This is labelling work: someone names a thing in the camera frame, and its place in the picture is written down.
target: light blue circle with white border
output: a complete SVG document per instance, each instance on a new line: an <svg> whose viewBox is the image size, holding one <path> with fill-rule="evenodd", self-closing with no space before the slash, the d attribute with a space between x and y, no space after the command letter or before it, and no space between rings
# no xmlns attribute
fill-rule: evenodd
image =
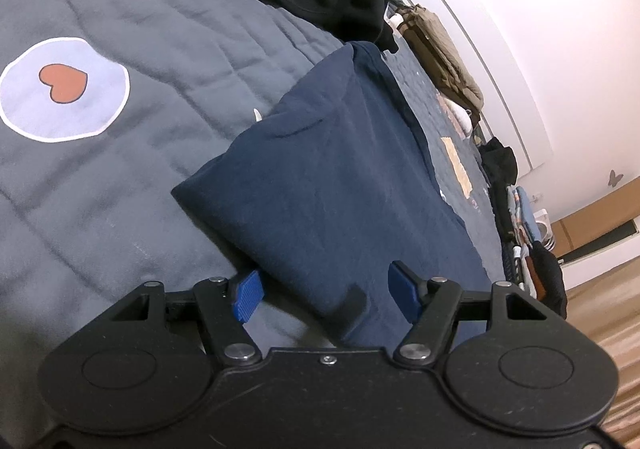
<svg viewBox="0 0 640 449"><path fill-rule="evenodd" d="M82 96L69 104L51 100L39 73L49 64L66 64L86 73ZM129 73L78 37L56 37L33 45L0 75L0 116L39 142L66 142L95 136L117 118L129 98Z"/></svg>

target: gray butterfly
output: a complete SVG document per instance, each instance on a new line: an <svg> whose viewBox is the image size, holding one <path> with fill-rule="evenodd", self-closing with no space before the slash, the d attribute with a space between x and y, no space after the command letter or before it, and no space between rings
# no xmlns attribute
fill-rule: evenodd
<svg viewBox="0 0 640 449"><path fill-rule="evenodd" d="M622 180L623 176L624 176L623 174L616 175L616 172L613 171L612 169L611 172L609 173L609 185L611 187L615 187L620 183L620 180Z"/></svg>

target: dark blue fabric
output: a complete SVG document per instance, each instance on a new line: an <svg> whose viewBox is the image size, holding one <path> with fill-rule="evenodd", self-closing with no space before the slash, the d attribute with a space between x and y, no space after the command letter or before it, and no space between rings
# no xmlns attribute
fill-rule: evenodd
<svg viewBox="0 0 640 449"><path fill-rule="evenodd" d="M174 196L347 345L392 349L407 333L387 288L394 260L424 278L490 288L463 221L440 196L426 137L370 43L316 64ZM462 338L481 326L469 328Z"/></svg>

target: gray bedspread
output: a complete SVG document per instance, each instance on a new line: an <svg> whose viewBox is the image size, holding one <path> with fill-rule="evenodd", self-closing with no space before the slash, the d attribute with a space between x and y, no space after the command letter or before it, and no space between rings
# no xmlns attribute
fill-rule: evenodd
<svg viewBox="0 0 640 449"><path fill-rule="evenodd" d="M341 42L257 0L2 0L0 7L0 434L22 447L50 425L35 387L49 350L143 281L186 289L247 266L170 190ZM400 45L386 60L430 139L442 191L490 278L503 279L472 150ZM60 64L64 71L43 68ZM441 136L456 145L471 198ZM247 328L264 351L327 344L313 318L280 292Z"/></svg>

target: white print on bedspread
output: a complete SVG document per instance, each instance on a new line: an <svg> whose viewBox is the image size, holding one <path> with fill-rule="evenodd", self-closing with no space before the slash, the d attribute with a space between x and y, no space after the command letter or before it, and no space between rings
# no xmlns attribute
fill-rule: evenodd
<svg viewBox="0 0 640 449"><path fill-rule="evenodd" d="M33 45L0 75L0 117L22 136L66 142L107 129L129 98L129 73L78 37Z"/></svg>

